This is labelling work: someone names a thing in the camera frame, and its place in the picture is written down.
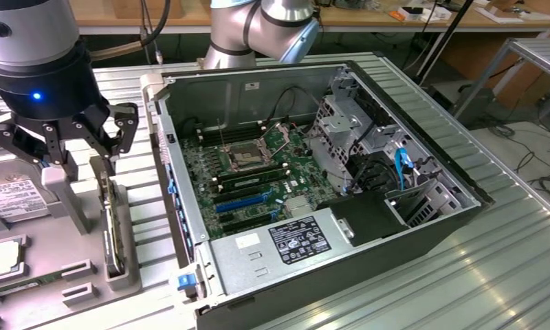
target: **metal table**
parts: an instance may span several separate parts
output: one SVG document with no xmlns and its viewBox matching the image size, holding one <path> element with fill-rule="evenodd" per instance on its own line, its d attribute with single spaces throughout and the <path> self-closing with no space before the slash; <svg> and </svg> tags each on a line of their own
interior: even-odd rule
<svg viewBox="0 0 550 330">
<path fill-rule="evenodd" d="M 422 258 L 261 326 L 266 329 L 550 329 L 550 204 L 512 173 L 446 111 L 385 58 L 369 53 L 309 56 L 305 62 L 353 60 L 386 89 L 438 145 L 497 201 Z M 261 60 L 260 65 L 273 65 Z M 140 99 L 144 73 L 197 69 L 196 64 L 96 71 L 110 102 Z M 81 164 L 77 191 L 96 186 L 84 143 L 70 142 Z M 130 154 L 118 161 L 117 181 L 128 187 L 144 292 L 53 322 L 97 329 L 188 329 L 186 305 L 166 283 L 176 266 L 161 205 L 148 131 L 142 119 Z"/>
<path fill-rule="evenodd" d="M 524 59 L 525 61 L 522 61 L 518 65 L 516 65 L 508 70 L 508 73 L 505 74 L 504 78 L 500 80 L 497 86 L 493 88 L 493 93 L 496 95 L 502 91 L 505 85 L 509 83 L 510 79 L 513 78 L 516 73 L 520 71 L 526 61 L 534 64 L 538 68 L 541 68 L 550 75 L 550 39 L 540 39 L 540 38 L 510 38 L 508 39 L 502 45 L 502 48 L 496 54 L 496 57 L 493 58 L 488 66 L 488 69 L 485 70 L 480 79 L 476 81 L 474 85 L 472 86 L 472 91 L 468 94 L 465 101 L 461 103 L 460 108 L 454 112 L 454 117 L 458 117 L 465 111 L 472 99 L 477 96 L 478 90 L 482 88 L 482 86 L 488 82 L 493 71 L 496 71 L 500 63 L 504 61 L 505 57 L 510 53 L 517 54 L 520 58 Z M 544 109 L 541 112 L 542 112 L 542 116 L 545 116 L 548 112 L 550 112 L 550 104 L 548 105 L 546 109 Z"/>
</svg>

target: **motherboard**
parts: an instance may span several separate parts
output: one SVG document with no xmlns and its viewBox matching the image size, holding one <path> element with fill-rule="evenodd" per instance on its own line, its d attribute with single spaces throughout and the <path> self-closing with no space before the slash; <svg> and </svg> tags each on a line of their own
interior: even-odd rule
<svg viewBox="0 0 550 330">
<path fill-rule="evenodd" d="M 337 197 L 328 172 L 294 125 L 213 132 L 181 140 L 184 159 L 212 239 L 298 217 Z"/>
</svg>

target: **warning label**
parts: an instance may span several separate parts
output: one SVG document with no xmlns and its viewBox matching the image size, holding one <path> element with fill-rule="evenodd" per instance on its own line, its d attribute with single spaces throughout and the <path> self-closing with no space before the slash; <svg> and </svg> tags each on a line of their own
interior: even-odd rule
<svg viewBox="0 0 550 330">
<path fill-rule="evenodd" d="M 332 250 L 313 217 L 269 229 L 281 260 L 290 265 Z"/>
<path fill-rule="evenodd" d="M 0 185 L 0 217 L 13 217 L 46 208 L 30 180 Z"/>
</svg>

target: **blue cable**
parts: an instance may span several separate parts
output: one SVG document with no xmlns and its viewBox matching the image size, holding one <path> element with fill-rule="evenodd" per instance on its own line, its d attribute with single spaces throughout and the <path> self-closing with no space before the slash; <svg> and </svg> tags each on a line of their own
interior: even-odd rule
<svg viewBox="0 0 550 330">
<path fill-rule="evenodd" d="M 401 190 L 404 190 L 404 170 L 401 165 L 405 165 L 409 168 L 413 168 L 413 162 L 410 161 L 410 158 L 408 157 L 408 150 L 405 148 L 398 148 L 396 150 L 396 171 L 397 175 L 400 176 L 400 186 Z"/>
</svg>

